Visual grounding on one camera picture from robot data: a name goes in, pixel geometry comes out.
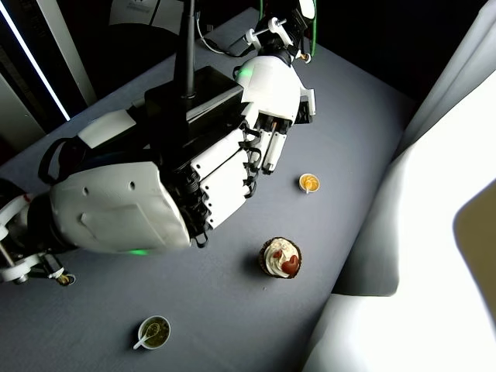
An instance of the cupcake wrapper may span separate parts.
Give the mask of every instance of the cupcake wrapper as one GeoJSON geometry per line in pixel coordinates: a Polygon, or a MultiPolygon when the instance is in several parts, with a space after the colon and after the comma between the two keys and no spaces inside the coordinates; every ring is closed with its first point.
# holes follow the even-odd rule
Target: cupcake wrapper
{"type": "Polygon", "coordinates": [[[272,238],[272,239],[266,241],[265,244],[262,246],[262,249],[260,250],[260,253],[258,254],[258,263],[260,264],[260,267],[262,268],[263,272],[265,274],[267,274],[269,277],[276,277],[277,279],[293,279],[294,277],[296,277],[296,275],[298,275],[298,273],[300,272],[301,263],[302,262],[303,262],[303,257],[301,256],[300,248],[295,244],[295,242],[293,242],[292,240],[289,240],[287,238],[283,238],[282,236],[276,236],[275,238],[272,238]],[[289,277],[280,277],[279,275],[273,275],[273,274],[271,274],[269,272],[269,270],[267,269],[267,265],[265,264],[265,256],[264,256],[265,255],[265,250],[269,247],[269,245],[272,243],[272,241],[274,239],[284,239],[284,240],[287,240],[298,251],[298,255],[300,256],[300,266],[298,267],[298,270],[296,271],[296,273],[294,273],[294,275],[290,275],[289,277]]]}

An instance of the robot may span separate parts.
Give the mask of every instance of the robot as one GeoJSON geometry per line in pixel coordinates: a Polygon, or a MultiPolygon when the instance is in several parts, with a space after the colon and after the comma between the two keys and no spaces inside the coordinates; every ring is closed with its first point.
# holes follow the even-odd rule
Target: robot
{"type": "Polygon", "coordinates": [[[48,193],[0,184],[0,279],[70,285],[75,276],[57,254],[77,248],[145,255],[206,246],[208,232],[253,196],[259,173],[274,172],[291,127],[315,115],[314,91],[292,66],[311,60],[300,46],[314,18],[312,0],[270,1],[244,36],[257,56],[233,81],[212,67],[194,72],[198,13],[186,1],[173,81],[55,141],[39,168],[48,193]]]}

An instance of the green light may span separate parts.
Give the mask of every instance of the green light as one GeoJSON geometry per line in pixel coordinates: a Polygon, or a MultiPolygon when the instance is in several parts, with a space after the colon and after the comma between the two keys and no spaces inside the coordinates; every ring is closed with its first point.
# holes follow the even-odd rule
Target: green light
{"type": "Polygon", "coordinates": [[[147,250],[130,250],[129,254],[134,254],[136,256],[147,256],[148,251],[147,250]]]}
{"type": "Polygon", "coordinates": [[[251,76],[253,72],[251,70],[241,70],[238,75],[239,76],[251,76]]]}

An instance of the red heart decoration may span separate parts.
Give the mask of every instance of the red heart decoration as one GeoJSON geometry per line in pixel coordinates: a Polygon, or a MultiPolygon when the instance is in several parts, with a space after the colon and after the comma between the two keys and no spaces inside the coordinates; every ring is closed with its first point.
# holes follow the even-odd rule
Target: red heart decoration
{"type": "Polygon", "coordinates": [[[298,257],[296,255],[291,256],[289,261],[286,261],[282,264],[281,269],[283,272],[289,275],[295,275],[298,271],[298,267],[300,266],[300,262],[298,261],[298,257]]]}

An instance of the table surface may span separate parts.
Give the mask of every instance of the table surface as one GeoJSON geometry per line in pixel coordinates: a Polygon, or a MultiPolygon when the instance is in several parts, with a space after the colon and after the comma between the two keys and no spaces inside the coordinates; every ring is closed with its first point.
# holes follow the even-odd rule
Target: table surface
{"type": "MultiPolygon", "coordinates": [[[[214,31],[219,44],[253,27],[248,9],[214,31]]],[[[227,76],[240,64],[197,47],[197,68],[227,76]]],[[[56,139],[74,136],[92,119],[127,109],[173,76],[174,57],[75,116],[0,168],[0,177],[31,192],[45,191],[36,170],[56,139]]],[[[32,279],[0,287],[2,370],[10,371],[288,371],[329,297],[374,193],[408,122],[413,102],[321,47],[295,66],[314,88],[317,116],[289,132],[271,176],[238,212],[209,234],[210,244],[163,256],[113,256],[79,250],[60,256],[77,275],[62,288],[32,279]],[[315,173],[322,186],[305,195],[297,179],[315,173]],[[286,236],[303,264],[292,280],[264,275],[260,246],[286,236]],[[137,327],[154,314],[171,323],[167,345],[132,351],[137,327]]]]}

